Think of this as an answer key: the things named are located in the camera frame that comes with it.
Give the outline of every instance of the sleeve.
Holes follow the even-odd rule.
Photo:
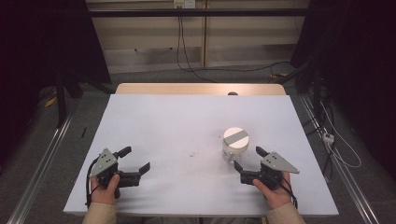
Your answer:
[[[91,203],[83,224],[116,224],[117,206],[115,204]]]
[[[304,224],[304,220],[292,203],[287,203],[267,214],[270,224]]]

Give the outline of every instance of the black horizontal bar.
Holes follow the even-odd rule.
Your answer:
[[[266,9],[116,9],[90,11],[54,12],[64,16],[92,18],[108,17],[304,17],[308,15],[328,15],[329,9],[309,8],[266,8]]]

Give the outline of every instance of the jar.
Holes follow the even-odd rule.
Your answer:
[[[248,149],[248,133],[237,127],[225,131],[222,141],[223,158],[229,163],[240,161],[242,153]]]

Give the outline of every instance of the table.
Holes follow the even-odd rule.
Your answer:
[[[292,102],[282,90],[275,84],[121,84],[110,97],[64,211],[85,214],[85,176],[104,147],[115,152],[131,146],[131,155],[119,160],[120,170],[133,172],[148,161],[151,169],[139,187],[120,189],[120,214],[264,216],[269,207],[262,195],[240,184],[239,174],[222,159],[221,135],[235,125],[251,139],[241,161],[244,168],[260,169],[255,146],[278,152],[301,171],[291,175],[300,213],[337,215]],[[222,95],[230,91],[240,95]]]

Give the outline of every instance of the white lid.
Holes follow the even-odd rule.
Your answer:
[[[229,128],[224,133],[223,142],[233,154],[240,154],[248,149],[248,133],[237,127]]]

